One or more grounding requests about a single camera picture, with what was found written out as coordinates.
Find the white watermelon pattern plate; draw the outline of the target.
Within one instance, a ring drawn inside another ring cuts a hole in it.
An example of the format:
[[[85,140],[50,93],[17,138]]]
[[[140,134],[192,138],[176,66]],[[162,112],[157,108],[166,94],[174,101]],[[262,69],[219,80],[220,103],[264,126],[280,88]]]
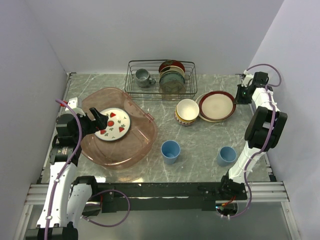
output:
[[[108,121],[105,129],[94,134],[98,139],[112,142],[127,134],[131,126],[131,118],[125,110],[112,107],[104,109],[100,113],[107,116]]]

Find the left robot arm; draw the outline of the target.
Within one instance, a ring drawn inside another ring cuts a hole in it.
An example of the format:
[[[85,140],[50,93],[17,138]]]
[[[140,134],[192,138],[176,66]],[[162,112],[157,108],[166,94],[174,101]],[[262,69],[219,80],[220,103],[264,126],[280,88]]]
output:
[[[108,117],[91,107],[91,120],[81,108],[69,107],[56,119],[50,151],[50,179],[45,203],[35,229],[25,233],[27,240],[76,240],[77,225],[87,201],[94,201],[99,188],[94,176],[74,178],[82,152],[81,141],[104,130]]]

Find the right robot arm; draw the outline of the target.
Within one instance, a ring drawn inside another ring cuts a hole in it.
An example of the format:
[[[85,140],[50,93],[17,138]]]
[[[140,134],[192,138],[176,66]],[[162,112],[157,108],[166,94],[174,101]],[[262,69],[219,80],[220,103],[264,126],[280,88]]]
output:
[[[288,115],[277,107],[272,86],[268,85],[266,72],[250,74],[244,71],[237,85],[234,103],[254,104],[255,112],[245,134],[244,148],[235,164],[221,178],[219,196],[224,199],[239,199],[245,193],[248,175],[257,161],[278,144]]]

